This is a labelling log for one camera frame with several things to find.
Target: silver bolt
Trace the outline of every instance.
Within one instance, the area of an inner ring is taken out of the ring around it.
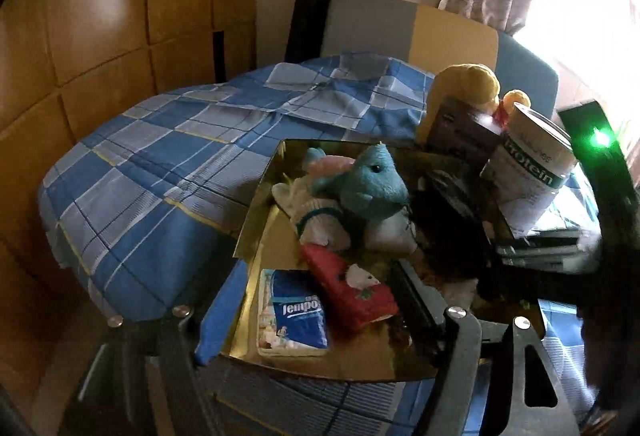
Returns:
[[[122,318],[122,315],[114,315],[107,319],[107,326],[110,328],[119,328],[123,323],[124,319]]]
[[[465,309],[460,306],[450,306],[447,308],[447,313],[452,319],[462,319],[463,317],[466,317]]]
[[[191,313],[191,308],[189,308],[187,305],[180,304],[179,306],[174,306],[171,312],[174,314],[174,317],[177,317],[178,319],[184,319]]]
[[[528,330],[531,327],[531,321],[526,317],[516,317],[513,322],[521,330]]]

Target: blue stuffed animal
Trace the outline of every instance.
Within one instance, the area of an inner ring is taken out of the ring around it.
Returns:
[[[310,148],[303,167],[320,156],[322,149]],[[381,222],[409,203],[404,181],[383,143],[365,149],[350,171],[316,179],[312,191],[339,200],[344,209],[369,222]]]

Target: tissue packet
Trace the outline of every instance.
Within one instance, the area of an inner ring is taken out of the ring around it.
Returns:
[[[258,288],[258,353],[322,355],[328,349],[324,308],[307,270],[262,270]]]

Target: golden tray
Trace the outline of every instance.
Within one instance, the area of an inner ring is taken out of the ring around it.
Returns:
[[[248,282],[244,300],[232,325],[223,348],[223,355],[242,362],[261,366],[274,372],[326,378],[340,381],[385,382],[421,380],[435,376],[434,369],[423,358],[418,358],[414,347],[406,343],[405,337],[397,336],[398,326],[391,327],[388,321],[373,323],[358,334],[346,334],[327,317],[329,351],[321,356],[262,356],[257,348],[257,288],[262,269],[305,269],[299,259],[299,243],[289,217],[275,204],[271,187],[284,180],[284,175],[293,179],[305,173],[302,160],[309,147],[320,147],[328,155],[356,158],[369,144],[322,140],[283,140],[271,157],[255,195],[250,204],[244,225],[236,244],[234,257],[244,259],[248,266]],[[418,177],[426,170],[442,169],[453,175],[462,175],[466,164],[449,156],[434,155],[402,147],[389,147],[396,169],[409,190],[417,188]],[[481,211],[483,220],[491,222],[501,237],[511,236],[504,218],[495,203],[489,198],[479,178],[470,184],[473,191],[482,193]],[[385,280],[386,269],[393,257],[389,254],[360,250],[341,254],[347,262],[357,261],[380,281]],[[428,283],[438,288],[443,295],[442,282]],[[464,283],[447,283],[445,286],[460,286]],[[500,302],[488,304],[476,298],[471,310],[476,317],[495,322],[510,323],[514,317],[529,318],[532,326],[542,338],[545,333],[539,305],[528,308],[519,303]]]

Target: white can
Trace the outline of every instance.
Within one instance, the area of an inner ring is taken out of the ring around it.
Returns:
[[[576,159],[560,127],[518,103],[503,136],[481,176],[494,183],[498,207],[519,238],[551,205]]]

